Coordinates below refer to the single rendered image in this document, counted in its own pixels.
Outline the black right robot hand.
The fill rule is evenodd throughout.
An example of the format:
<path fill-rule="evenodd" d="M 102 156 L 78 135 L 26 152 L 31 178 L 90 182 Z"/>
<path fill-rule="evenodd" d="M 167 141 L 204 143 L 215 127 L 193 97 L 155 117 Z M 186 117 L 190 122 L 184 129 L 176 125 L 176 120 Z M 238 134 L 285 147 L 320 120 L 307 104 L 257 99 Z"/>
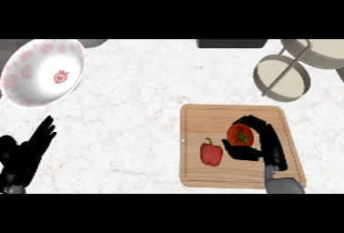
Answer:
<path fill-rule="evenodd" d="M 273 126 L 252 115 L 242 116 L 233 124 L 243 124 L 257 131 L 261 149 L 255 149 L 249 146 L 235 146 L 227 139 L 223 139 L 221 143 L 230 157 L 248 161 L 258 161 L 260 158 L 263 158 L 266 166 L 272 165 L 277 167 L 279 171 L 285 171 L 288 169 L 288 163 Z"/>

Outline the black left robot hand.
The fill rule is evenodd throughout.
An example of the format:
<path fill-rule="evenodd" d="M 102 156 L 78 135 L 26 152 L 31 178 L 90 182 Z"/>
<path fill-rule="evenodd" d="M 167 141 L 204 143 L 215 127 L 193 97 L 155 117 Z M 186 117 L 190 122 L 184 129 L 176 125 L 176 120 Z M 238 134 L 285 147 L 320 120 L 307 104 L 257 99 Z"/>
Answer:
<path fill-rule="evenodd" d="M 40 160 L 56 136 L 53 118 L 47 116 L 40 123 L 31 138 L 18 144 L 10 135 L 0 136 L 0 188 L 28 187 Z"/>

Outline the red tomato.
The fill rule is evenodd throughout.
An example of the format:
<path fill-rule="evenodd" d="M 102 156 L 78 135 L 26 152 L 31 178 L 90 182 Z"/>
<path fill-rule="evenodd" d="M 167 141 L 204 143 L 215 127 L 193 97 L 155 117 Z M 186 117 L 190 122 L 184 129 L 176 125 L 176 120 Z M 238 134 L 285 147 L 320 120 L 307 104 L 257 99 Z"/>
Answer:
<path fill-rule="evenodd" d="M 254 144 L 254 134 L 245 124 L 235 124 L 227 131 L 227 140 L 233 146 L 248 146 Z"/>

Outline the wooden cutting board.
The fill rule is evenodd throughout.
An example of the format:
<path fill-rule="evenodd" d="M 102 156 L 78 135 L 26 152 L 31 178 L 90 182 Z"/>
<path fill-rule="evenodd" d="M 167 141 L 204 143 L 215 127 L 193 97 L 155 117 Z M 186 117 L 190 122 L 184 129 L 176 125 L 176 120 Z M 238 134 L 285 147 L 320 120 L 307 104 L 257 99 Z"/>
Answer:
<path fill-rule="evenodd" d="M 277 106 L 183 105 L 180 109 L 180 181 L 187 187 L 224 187 L 264 189 L 264 164 L 232 159 L 227 151 L 217 167 L 201 160 L 201 146 L 210 138 L 223 147 L 232 122 L 252 115 L 274 128 L 283 148 L 288 170 L 277 171 L 274 178 L 292 177 L 307 186 L 303 166 L 292 142 L 292 134 L 282 109 Z"/>

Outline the red bell pepper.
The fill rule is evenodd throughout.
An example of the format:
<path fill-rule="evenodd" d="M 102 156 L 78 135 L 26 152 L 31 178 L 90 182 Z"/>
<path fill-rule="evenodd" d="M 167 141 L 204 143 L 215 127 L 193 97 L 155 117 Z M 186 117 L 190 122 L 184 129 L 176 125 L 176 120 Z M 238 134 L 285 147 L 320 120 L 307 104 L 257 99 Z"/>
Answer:
<path fill-rule="evenodd" d="M 201 145 L 201 161 L 207 166 L 217 167 L 223 158 L 223 149 L 212 144 L 208 137 L 208 142 Z"/>

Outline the white bowl with pink print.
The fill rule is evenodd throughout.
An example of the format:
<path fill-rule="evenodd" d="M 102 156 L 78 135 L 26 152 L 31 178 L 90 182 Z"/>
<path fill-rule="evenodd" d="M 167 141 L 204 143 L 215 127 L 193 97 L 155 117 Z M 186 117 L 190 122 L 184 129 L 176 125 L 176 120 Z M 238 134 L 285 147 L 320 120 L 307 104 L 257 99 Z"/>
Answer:
<path fill-rule="evenodd" d="M 87 56 L 77 39 L 34 39 L 10 56 L 0 78 L 1 95 L 21 109 L 57 103 L 83 81 Z"/>

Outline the dark grey box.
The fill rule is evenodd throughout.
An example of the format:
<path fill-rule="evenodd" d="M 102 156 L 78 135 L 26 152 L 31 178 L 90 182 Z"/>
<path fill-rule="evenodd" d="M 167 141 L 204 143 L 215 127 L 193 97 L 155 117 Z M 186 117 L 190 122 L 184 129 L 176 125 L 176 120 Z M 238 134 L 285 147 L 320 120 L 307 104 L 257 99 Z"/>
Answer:
<path fill-rule="evenodd" d="M 198 48 L 263 48 L 266 39 L 198 39 Z"/>

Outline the grey round object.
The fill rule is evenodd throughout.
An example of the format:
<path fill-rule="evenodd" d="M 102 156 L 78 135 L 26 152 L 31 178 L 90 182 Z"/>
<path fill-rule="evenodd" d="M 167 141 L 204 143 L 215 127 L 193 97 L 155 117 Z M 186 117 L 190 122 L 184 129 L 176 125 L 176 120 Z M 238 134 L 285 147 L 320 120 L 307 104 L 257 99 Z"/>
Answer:
<path fill-rule="evenodd" d="M 106 42 L 106 39 L 80 39 L 80 42 L 84 48 L 93 48 L 100 46 Z"/>

